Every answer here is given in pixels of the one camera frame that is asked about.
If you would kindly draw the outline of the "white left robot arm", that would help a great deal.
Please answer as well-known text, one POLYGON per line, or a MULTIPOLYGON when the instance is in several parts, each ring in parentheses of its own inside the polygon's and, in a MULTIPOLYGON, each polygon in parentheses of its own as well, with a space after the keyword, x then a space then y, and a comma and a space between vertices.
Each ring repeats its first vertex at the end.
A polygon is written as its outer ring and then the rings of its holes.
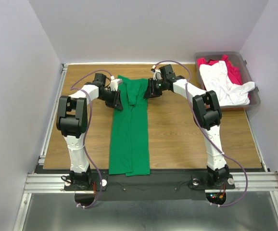
POLYGON ((61 96, 58 101, 56 127, 66 141, 70 157, 70 173, 62 176, 66 187, 87 190, 93 184, 91 169, 86 146, 86 134, 90 127, 92 116, 92 101, 100 99, 110 108, 120 111, 123 106, 118 87, 122 79, 110 76, 109 78, 96 73, 92 82, 69 96, 61 96))

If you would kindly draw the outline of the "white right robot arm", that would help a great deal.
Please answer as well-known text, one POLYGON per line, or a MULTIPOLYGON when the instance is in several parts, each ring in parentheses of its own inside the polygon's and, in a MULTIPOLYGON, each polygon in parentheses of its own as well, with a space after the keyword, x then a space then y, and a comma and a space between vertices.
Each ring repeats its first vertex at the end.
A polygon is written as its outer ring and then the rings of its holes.
POLYGON ((207 152, 206 182, 212 188, 226 183, 230 177, 220 140, 220 120, 222 112, 214 91, 204 91, 189 83, 183 76, 177 76, 170 64, 151 68, 153 77, 148 79, 143 98, 160 97, 170 90, 188 100, 194 122, 204 136, 207 152))

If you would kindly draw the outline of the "green t shirt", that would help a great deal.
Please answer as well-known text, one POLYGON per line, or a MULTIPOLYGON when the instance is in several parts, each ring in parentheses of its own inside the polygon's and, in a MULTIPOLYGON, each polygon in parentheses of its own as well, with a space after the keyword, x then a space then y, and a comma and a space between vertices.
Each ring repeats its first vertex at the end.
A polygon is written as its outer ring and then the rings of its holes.
POLYGON ((110 141, 109 174, 149 175, 148 102, 143 98, 147 79, 118 76, 123 110, 114 110, 110 141))

